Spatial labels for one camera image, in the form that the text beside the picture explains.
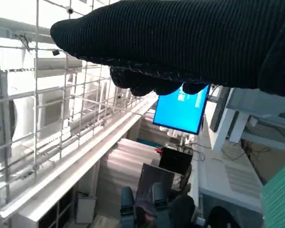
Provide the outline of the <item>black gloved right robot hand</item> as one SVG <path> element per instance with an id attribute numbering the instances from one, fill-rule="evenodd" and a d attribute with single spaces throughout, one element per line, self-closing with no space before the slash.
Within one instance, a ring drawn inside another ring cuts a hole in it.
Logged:
<path id="1" fill-rule="evenodd" d="M 50 35 L 134 96 L 213 84 L 285 97 L 285 0 L 123 0 Z"/>

